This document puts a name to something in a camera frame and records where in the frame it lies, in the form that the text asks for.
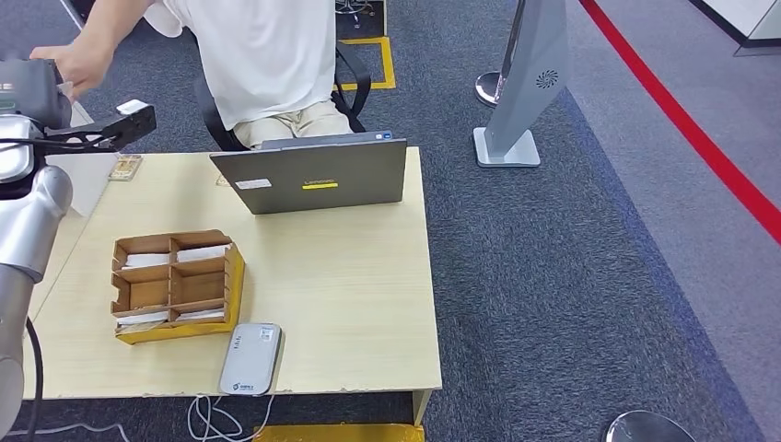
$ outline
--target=cardboard compartment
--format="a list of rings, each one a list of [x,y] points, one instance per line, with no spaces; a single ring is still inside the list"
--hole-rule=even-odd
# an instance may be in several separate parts
[[[169,321],[183,323],[182,313],[215,310],[227,307],[227,259],[211,258],[181,262],[170,268]],[[222,322],[225,317],[199,318],[190,321]]]
[[[122,238],[114,244],[114,259],[111,269],[121,271],[127,264],[128,255],[164,255],[170,256],[169,235],[150,235],[148,237]]]
[[[232,332],[239,319],[244,260],[219,230],[119,239],[111,268],[127,343]]]
[[[119,290],[111,302],[111,314],[117,318],[165,310],[169,305],[169,266],[125,270],[111,276]]]

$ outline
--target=yellow sticker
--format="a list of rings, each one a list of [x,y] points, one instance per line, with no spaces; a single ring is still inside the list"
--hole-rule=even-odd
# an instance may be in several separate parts
[[[312,191],[314,189],[330,189],[334,187],[339,187],[338,182],[326,182],[323,184],[305,184],[301,186],[301,189],[305,191]]]

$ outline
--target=red floor line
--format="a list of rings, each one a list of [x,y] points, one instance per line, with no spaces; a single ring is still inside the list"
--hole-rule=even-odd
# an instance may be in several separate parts
[[[648,65],[612,24],[595,0],[580,0],[591,19],[621,56],[637,80],[681,131],[694,150],[716,173],[767,233],[781,245],[781,211],[738,169],[713,140],[697,125],[672,94],[662,85]]]

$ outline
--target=laptop lid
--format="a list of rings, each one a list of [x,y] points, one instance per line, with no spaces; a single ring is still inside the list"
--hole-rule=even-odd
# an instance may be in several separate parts
[[[212,154],[253,214],[402,200],[405,139]]]
[[[266,140],[261,149],[284,149],[287,147],[303,147],[305,145],[344,145],[351,143],[370,143],[377,140],[391,140],[391,131],[359,132],[357,134],[338,134],[307,136],[304,138],[284,138],[281,140]]]

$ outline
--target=white cable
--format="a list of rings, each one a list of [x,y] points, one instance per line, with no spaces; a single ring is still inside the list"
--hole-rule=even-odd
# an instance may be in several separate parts
[[[75,428],[84,428],[88,431],[91,431],[92,433],[103,433],[104,431],[109,431],[113,428],[117,428],[120,430],[120,435],[122,436],[122,440],[124,442],[130,442],[130,440],[127,438],[127,435],[124,433],[124,428],[122,428],[122,424],[109,425],[104,428],[95,428],[94,426],[79,423],[79,424],[61,426],[59,428],[46,428],[43,430],[36,430],[35,434],[53,435],[55,433],[62,433],[63,431],[73,430]],[[11,431],[6,436],[25,436],[26,434],[27,434],[27,430],[19,430],[19,431]]]
[[[204,414],[201,413],[201,399],[206,399],[206,416],[204,416]],[[207,440],[214,440],[214,439],[226,440],[227,442],[248,442],[250,440],[253,440],[266,427],[266,424],[268,423],[269,414],[271,414],[271,404],[274,402],[274,396],[269,397],[269,402],[268,405],[266,406],[266,416],[263,418],[263,423],[261,424],[261,427],[258,428],[258,431],[256,431],[250,436],[244,437],[243,439],[234,439],[233,437],[241,436],[241,434],[244,433],[244,427],[241,426],[241,424],[239,424],[239,421],[237,421],[236,418],[231,416],[230,413],[226,412],[221,408],[217,408],[217,405],[219,404],[221,399],[222,399],[221,397],[217,398],[217,400],[213,404],[212,399],[208,396],[196,396],[192,400],[192,402],[190,402],[190,407],[187,408],[187,430],[190,432],[190,437],[200,442],[206,442]],[[201,419],[201,422],[206,425],[204,433],[201,436],[197,436],[195,432],[192,430],[192,409],[193,408],[195,409],[195,414]],[[212,424],[212,412],[220,413],[226,416],[228,419],[230,419],[233,425],[236,426],[237,430],[233,433],[222,433]]]

